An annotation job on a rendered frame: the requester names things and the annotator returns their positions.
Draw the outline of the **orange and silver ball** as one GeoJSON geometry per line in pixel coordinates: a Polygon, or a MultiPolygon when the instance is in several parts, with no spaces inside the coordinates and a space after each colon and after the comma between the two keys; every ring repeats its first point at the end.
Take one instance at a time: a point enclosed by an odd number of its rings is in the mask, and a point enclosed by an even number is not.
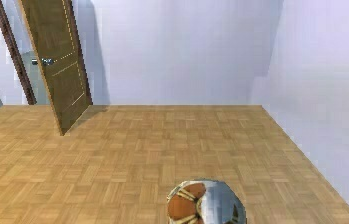
{"type": "Polygon", "coordinates": [[[167,196],[168,224],[247,224],[246,210],[224,181],[183,181],[167,196]]]}

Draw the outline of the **brown wooden room door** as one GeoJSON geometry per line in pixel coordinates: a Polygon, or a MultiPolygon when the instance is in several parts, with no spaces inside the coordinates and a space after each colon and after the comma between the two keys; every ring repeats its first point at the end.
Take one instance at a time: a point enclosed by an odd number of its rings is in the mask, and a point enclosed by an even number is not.
{"type": "Polygon", "coordinates": [[[59,133],[93,104],[72,0],[18,0],[59,133]],[[54,63],[42,65],[42,58],[54,63]]]}

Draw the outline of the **dark brown door frame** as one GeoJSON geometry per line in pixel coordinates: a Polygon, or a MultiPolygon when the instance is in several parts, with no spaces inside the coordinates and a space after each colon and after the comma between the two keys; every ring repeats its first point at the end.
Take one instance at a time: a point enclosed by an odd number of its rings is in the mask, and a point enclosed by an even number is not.
{"type": "Polygon", "coordinates": [[[35,105],[37,103],[36,97],[34,95],[29,77],[27,75],[21,54],[19,52],[19,49],[16,43],[15,36],[13,34],[13,31],[9,23],[9,19],[5,12],[2,0],[0,0],[0,29],[3,34],[5,43],[8,47],[8,51],[13,61],[22,89],[26,96],[26,100],[29,105],[35,105]]]}

